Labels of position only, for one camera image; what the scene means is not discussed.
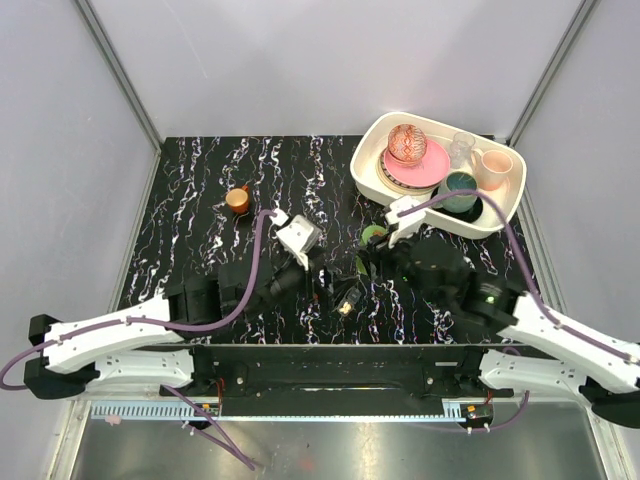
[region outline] clear glass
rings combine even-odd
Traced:
[[[476,139],[467,132],[458,132],[453,136],[449,146],[449,158],[452,170],[473,171],[473,146]]]

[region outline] metal floor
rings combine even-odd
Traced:
[[[515,413],[497,406],[496,423]],[[255,472],[179,423],[90,421],[73,480],[606,478],[584,411],[532,404],[513,426],[468,437],[408,424],[224,424]]]

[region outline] black metal frame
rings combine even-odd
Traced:
[[[225,416],[437,415],[443,398],[487,396],[479,364],[487,348],[503,347],[199,345],[192,347],[194,382],[182,391],[216,396],[218,381]],[[511,397],[513,391],[492,394]]]

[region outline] pink cup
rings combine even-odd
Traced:
[[[506,180],[513,168],[513,160],[500,150],[473,150],[475,155],[474,173],[478,187],[482,190],[496,190]]]

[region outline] black marble table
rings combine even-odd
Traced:
[[[255,215],[232,214],[224,197],[248,185],[251,212],[281,208],[303,214],[324,230],[325,261],[355,273],[361,231],[384,225],[383,208],[361,195],[349,173],[359,136],[188,137],[167,139],[122,291],[120,308],[148,300],[167,285],[212,274],[222,263],[251,255]],[[517,217],[512,225],[526,245]],[[273,227],[263,254],[275,260]],[[427,227],[421,232],[460,249],[478,270],[524,285],[504,232],[468,240]],[[478,343],[492,339],[467,330],[447,311],[393,281],[371,283],[346,319],[320,315],[317,305],[292,294],[254,321],[236,322],[228,334],[200,342],[304,343]]]

